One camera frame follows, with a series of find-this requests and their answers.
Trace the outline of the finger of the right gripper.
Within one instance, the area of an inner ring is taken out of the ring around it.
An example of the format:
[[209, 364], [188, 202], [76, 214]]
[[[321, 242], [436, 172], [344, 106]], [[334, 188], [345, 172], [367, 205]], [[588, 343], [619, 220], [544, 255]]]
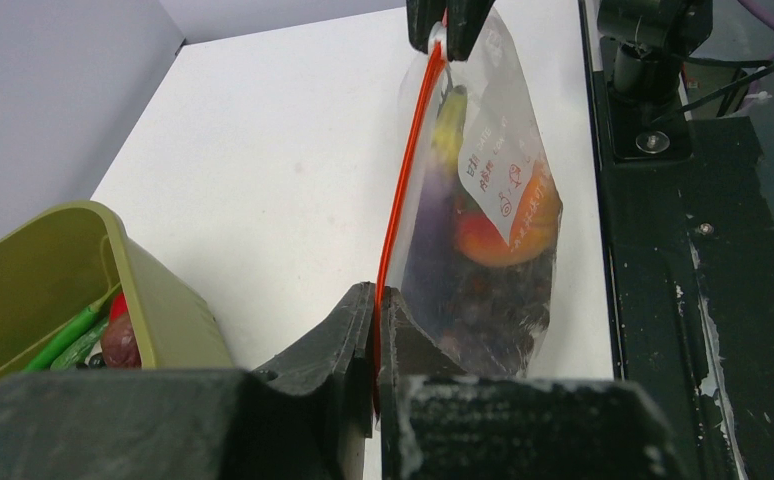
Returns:
[[446, 2], [446, 43], [449, 61], [466, 61], [469, 58], [494, 3], [494, 0]]
[[447, 1], [406, 0], [405, 10], [409, 43], [416, 51], [427, 54], [431, 31], [442, 20]]

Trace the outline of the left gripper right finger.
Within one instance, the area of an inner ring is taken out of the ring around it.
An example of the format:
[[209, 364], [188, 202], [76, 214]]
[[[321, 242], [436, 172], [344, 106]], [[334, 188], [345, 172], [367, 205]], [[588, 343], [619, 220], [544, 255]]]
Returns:
[[682, 479], [668, 421], [637, 384], [468, 375], [414, 324], [379, 308], [386, 479]]

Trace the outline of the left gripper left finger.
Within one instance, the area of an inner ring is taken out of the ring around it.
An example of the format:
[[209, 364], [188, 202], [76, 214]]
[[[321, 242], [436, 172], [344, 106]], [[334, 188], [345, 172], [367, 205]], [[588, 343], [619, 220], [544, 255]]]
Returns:
[[375, 287], [252, 371], [75, 370], [0, 381], [0, 479], [359, 479]]

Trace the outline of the clear zip bag orange zipper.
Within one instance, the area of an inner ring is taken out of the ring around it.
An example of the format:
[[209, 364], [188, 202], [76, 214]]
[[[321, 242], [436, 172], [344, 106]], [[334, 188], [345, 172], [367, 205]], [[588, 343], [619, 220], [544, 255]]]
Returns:
[[563, 204], [512, 35], [490, 4], [410, 2], [420, 52], [377, 276], [425, 374], [528, 376], [550, 323]]

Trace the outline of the peach toy fruit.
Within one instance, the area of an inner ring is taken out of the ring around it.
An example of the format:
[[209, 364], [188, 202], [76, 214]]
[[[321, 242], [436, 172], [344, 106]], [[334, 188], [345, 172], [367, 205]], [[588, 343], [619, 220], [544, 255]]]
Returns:
[[506, 237], [468, 201], [456, 207], [455, 246], [468, 259], [485, 267], [509, 267], [532, 261], [555, 247], [562, 201], [545, 160], [538, 161], [514, 211]]

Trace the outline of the olive green plastic bin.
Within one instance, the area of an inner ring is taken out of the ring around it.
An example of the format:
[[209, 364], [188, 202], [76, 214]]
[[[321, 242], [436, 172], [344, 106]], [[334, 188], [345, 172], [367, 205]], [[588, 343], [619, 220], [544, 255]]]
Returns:
[[208, 303], [131, 239], [113, 210], [75, 201], [0, 240], [0, 380], [114, 286], [125, 293], [144, 368], [232, 366]]

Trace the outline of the dark red grape bunch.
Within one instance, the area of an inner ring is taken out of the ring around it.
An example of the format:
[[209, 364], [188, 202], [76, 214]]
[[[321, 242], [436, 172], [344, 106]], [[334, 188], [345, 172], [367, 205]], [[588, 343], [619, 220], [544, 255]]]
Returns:
[[525, 377], [550, 324], [556, 254], [487, 267], [463, 255], [456, 279], [435, 309], [435, 344], [478, 376]]

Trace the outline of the purple toy eggplant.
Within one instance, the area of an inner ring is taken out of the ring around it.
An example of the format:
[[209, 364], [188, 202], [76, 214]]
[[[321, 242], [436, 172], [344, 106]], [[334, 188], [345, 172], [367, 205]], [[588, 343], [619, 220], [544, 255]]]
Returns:
[[422, 187], [401, 286], [414, 321], [431, 334], [443, 329], [454, 287], [454, 200], [467, 104], [464, 85], [448, 90], [423, 150]]

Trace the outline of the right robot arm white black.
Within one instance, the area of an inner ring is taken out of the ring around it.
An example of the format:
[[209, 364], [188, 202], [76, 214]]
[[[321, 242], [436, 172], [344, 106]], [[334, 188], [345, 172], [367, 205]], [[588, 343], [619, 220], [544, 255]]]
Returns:
[[[466, 61], [482, 27], [494, 8], [494, 0], [405, 2], [411, 46], [447, 61]], [[658, 58], [685, 59], [711, 34], [711, 1], [601, 1], [599, 32], [624, 45], [655, 52]]]

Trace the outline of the red toy tomato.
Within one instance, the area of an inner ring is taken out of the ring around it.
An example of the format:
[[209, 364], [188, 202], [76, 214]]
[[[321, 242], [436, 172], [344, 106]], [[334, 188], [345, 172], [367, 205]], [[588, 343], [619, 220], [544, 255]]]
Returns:
[[124, 315], [128, 314], [127, 299], [123, 292], [119, 292], [113, 299], [108, 315], [108, 323], [113, 324]]

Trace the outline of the small green cucumber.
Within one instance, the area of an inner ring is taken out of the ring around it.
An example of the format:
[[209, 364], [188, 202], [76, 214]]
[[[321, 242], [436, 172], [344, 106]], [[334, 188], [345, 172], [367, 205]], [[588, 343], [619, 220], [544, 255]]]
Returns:
[[100, 341], [108, 326], [106, 319], [97, 322], [90, 330], [82, 334], [66, 350], [51, 363], [51, 370], [74, 368], [78, 363], [85, 363], [88, 355]]

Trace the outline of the long green bean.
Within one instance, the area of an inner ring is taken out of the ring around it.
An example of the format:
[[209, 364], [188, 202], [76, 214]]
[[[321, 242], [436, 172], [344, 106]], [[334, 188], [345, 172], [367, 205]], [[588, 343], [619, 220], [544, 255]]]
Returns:
[[76, 314], [23, 368], [24, 371], [45, 370], [67, 348], [90, 330], [96, 323], [107, 296], [103, 296], [89, 304]]

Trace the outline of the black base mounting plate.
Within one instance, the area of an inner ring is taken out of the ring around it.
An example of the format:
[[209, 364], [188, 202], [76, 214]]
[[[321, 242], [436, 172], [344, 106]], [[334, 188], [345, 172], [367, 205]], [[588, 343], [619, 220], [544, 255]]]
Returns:
[[774, 213], [742, 96], [765, 61], [659, 59], [579, 5], [617, 377], [690, 479], [774, 479]]

